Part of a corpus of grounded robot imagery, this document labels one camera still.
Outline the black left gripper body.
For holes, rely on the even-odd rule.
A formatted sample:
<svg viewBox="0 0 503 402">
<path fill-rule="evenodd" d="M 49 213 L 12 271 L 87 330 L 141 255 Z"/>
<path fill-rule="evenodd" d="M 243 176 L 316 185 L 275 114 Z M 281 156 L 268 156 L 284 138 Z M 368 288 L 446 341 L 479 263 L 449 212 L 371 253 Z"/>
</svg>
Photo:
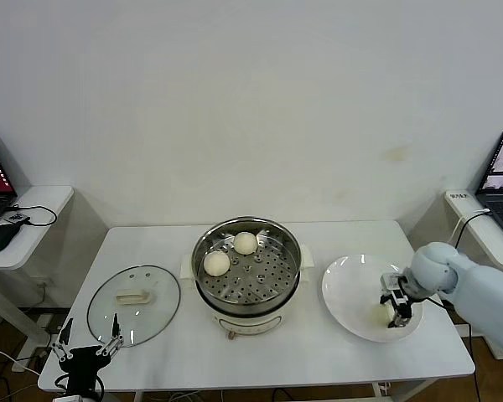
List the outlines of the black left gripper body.
<svg viewBox="0 0 503 402">
<path fill-rule="evenodd" d="M 60 368 L 68 374 L 67 389 L 95 389 L 98 371 L 110 363 L 101 346 L 73 348 L 60 359 Z"/>
</svg>

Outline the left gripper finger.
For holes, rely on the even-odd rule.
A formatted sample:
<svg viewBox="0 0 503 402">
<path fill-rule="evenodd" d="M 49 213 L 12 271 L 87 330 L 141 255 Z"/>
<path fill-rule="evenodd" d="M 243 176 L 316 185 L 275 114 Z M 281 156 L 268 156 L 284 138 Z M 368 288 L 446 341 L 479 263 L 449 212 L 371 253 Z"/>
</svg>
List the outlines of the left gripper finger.
<svg viewBox="0 0 503 402">
<path fill-rule="evenodd" d="M 124 338 L 121 335 L 121 327 L 118 321 L 118 316 L 115 313 L 113 316 L 111 337 L 97 352 L 97 355 L 112 357 L 123 345 Z"/>
<path fill-rule="evenodd" d="M 72 324 L 73 319 L 69 318 L 66 324 L 62 327 L 58 337 L 52 343 L 52 351 L 59 361 L 71 360 L 73 358 L 73 354 L 69 349 Z"/>
</svg>

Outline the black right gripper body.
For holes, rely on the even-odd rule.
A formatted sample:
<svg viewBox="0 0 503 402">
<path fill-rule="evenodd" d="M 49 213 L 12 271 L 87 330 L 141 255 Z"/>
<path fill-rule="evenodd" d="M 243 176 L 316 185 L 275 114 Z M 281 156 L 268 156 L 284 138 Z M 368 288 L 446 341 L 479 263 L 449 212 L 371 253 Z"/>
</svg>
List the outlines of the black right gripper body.
<svg viewBox="0 0 503 402">
<path fill-rule="evenodd" d="M 392 305 L 396 312 L 411 312 L 412 302 L 399 286 L 392 290 Z"/>
</svg>

